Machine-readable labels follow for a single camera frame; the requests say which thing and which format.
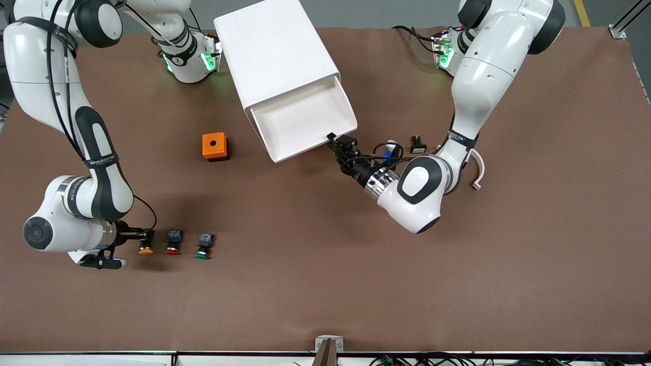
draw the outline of brown mat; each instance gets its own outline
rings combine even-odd
[[[395,30],[320,29],[365,152],[443,141],[451,79]],[[316,148],[274,164],[227,72],[166,73],[148,35],[85,48],[79,68],[134,192],[159,215],[155,254],[125,270],[76,266],[23,242],[47,184],[85,175],[66,139],[16,106],[0,137],[1,350],[645,351],[651,343],[651,108],[626,42],[566,29],[525,62],[443,217],[407,233]],[[228,162],[201,156],[224,131]],[[131,225],[151,224],[135,204]],[[183,229],[183,255],[163,254]],[[194,258],[201,232],[212,260]]]

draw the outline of orange block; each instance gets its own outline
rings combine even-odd
[[[223,132],[203,135],[201,145],[203,156],[209,162],[222,162],[230,159],[229,139]]]

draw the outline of green indicator light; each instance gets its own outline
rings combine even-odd
[[[201,53],[201,58],[203,59],[204,64],[206,64],[206,68],[208,69],[208,71],[215,70],[215,62],[211,61],[212,56],[206,55],[205,53]]]
[[[170,66],[169,61],[167,60],[167,56],[165,56],[165,54],[163,54],[163,59],[165,60],[165,63],[167,64],[167,69],[169,70],[169,72],[173,72],[172,71],[172,66]]]
[[[446,52],[443,56],[441,56],[441,67],[448,67],[453,55],[454,55],[454,48],[450,47],[448,52]]]

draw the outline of robotic arm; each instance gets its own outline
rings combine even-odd
[[[30,117],[62,132],[90,171],[55,178],[23,236],[39,251],[68,252],[76,263],[98,269],[123,267],[125,260],[113,258],[115,247],[129,239],[151,241],[154,234],[120,220],[133,193],[106,125],[84,95],[74,59],[77,43],[105,48],[119,41],[119,7],[152,33],[180,81],[194,83],[216,69],[221,44],[191,32],[178,15],[189,0],[17,0],[10,10],[15,21],[4,33],[17,102]]]
[[[373,159],[360,159],[360,154],[355,154],[356,141],[342,143],[343,136],[329,136],[328,146],[335,151],[342,170],[345,166],[352,172],[349,175],[380,207],[415,234],[426,231],[441,217],[443,196],[458,187],[479,130],[526,55],[549,47],[565,22],[557,0],[462,0],[458,15],[464,26],[461,31],[447,31],[433,39],[440,50],[437,65],[454,77],[455,114],[438,151],[412,159],[400,176],[393,170],[394,163],[372,165]]]

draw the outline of white container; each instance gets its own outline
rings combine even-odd
[[[357,129],[339,70],[298,0],[216,18],[240,102],[274,162]]]

